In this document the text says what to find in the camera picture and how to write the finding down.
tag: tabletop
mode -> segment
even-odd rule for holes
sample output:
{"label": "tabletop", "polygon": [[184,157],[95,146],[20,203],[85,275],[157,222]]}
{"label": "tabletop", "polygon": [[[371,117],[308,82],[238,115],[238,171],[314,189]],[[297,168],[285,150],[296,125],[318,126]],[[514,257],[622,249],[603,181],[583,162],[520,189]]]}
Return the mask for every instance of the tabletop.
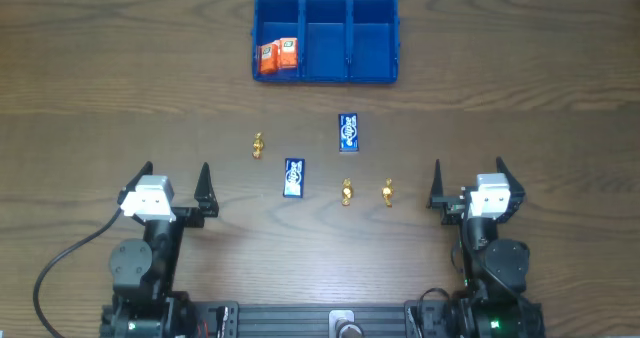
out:
{"label": "tabletop", "polygon": [[[464,287],[456,229],[425,208],[435,160],[456,194],[496,156],[527,190],[499,230],[531,249],[525,296],[548,336],[640,332],[640,0],[399,0],[388,86],[255,82],[253,2],[0,0],[5,336],[47,336],[38,273],[108,220],[147,160],[180,204],[208,162],[220,202],[185,232],[174,289],[402,303]],[[359,114],[357,154],[338,152],[341,112]],[[306,159],[303,199],[282,197],[286,157]],[[141,235],[121,218],[49,273],[43,309],[65,336],[97,335],[111,250]]]}

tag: wooden table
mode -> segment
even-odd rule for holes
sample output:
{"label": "wooden table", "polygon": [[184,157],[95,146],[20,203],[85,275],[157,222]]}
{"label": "wooden table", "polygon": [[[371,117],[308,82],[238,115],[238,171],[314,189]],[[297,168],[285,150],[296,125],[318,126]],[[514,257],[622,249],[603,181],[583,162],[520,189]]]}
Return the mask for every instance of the wooden table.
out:
{"label": "wooden table", "polygon": [[[502,155],[528,202],[526,296],[548,335],[640,332],[640,0],[399,0],[392,86],[253,81],[253,0],[0,0],[0,330],[46,337],[36,276],[104,224],[146,160],[190,204],[211,165],[221,215],[182,243],[175,289],[241,303],[403,302],[463,288],[456,238],[425,204]],[[337,151],[355,111],[361,151]],[[264,159],[251,157],[264,132]],[[284,199],[283,158],[307,160]],[[352,206],[340,205],[351,177]],[[380,189],[393,178],[393,208]],[[120,219],[58,264],[44,311],[97,335]]]}

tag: empty compartment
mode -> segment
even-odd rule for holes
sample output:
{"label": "empty compartment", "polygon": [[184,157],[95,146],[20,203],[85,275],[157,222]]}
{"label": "empty compartment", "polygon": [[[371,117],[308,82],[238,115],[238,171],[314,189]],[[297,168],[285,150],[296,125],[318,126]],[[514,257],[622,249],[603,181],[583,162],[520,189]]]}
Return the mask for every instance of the empty compartment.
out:
{"label": "empty compartment", "polygon": [[[262,46],[280,38],[299,38],[298,0],[256,0],[255,42]],[[254,76],[264,81],[298,80],[298,69],[281,69],[274,74],[259,73],[259,48],[254,52]]]}
{"label": "empty compartment", "polygon": [[346,23],[346,0],[306,0],[305,79],[347,79]]}
{"label": "empty compartment", "polygon": [[353,0],[352,81],[396,80],[396,6],[395,0]]}

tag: blue tray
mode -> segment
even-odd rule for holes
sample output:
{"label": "blue tray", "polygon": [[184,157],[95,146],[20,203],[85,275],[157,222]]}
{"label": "blue tray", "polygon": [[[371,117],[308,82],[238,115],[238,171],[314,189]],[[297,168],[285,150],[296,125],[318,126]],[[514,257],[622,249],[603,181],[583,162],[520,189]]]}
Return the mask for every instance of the blue tray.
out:
{"label": "blue tray", "polygon": [[[256,0],[253,77],[262,82],[393,83],[398,0]],[[298,68],[260,74],[259,46],[298,38]]]}

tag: orange tic tac box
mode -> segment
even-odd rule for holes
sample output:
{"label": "orange tic tac box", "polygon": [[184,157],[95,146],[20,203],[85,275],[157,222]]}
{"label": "orange tic tac box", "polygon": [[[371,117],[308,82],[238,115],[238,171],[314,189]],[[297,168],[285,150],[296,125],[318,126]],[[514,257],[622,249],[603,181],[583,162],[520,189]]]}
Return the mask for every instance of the orange tic tac box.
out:
{"label": "orange tic tac box", "polygon": [[267,43],[260,47],[260,74],[272,74],[278,71],[278,44]]}
{"label": "orange tic tac box", "polygon": [[278,68],[298,67],[298,38],[280,38],[280,59]]}

